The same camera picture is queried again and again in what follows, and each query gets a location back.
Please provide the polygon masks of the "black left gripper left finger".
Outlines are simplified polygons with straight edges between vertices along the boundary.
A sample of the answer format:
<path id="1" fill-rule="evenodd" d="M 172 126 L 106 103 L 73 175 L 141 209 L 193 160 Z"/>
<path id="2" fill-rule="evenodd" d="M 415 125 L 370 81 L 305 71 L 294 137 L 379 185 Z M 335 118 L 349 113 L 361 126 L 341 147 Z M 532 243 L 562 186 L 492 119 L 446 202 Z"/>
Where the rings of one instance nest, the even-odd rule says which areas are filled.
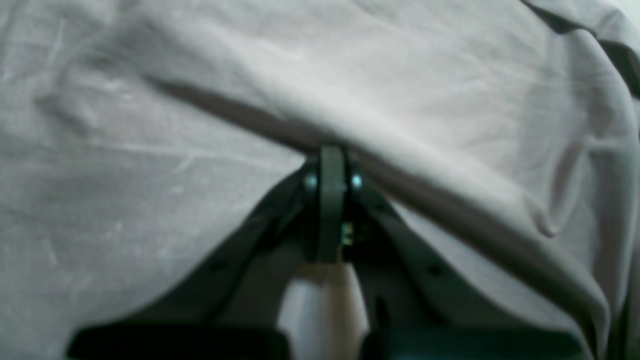
<path id="1" fill-rule="evenodd" d="M 323 146 L 260 200 L 183 280 L 137 312 L 88 326 L 73 360 L 288 360 L 278 330 L 289 282 L 333 262 L 333 148 Z"/>

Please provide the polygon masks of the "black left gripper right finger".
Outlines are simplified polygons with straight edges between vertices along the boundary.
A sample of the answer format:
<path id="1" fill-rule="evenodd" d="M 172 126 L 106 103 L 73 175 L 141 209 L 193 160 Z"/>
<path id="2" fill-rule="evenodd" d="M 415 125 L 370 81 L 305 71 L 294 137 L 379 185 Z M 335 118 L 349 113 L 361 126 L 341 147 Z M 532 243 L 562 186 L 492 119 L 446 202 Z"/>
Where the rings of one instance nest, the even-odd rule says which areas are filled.
<path id="1" fill-rule="evenodd" d="M 566 332 L 491 302 L 400 218 L 354 155 L 333 148 L 333 230 L 369 321 L 361 360 L 583 360 Z"/>

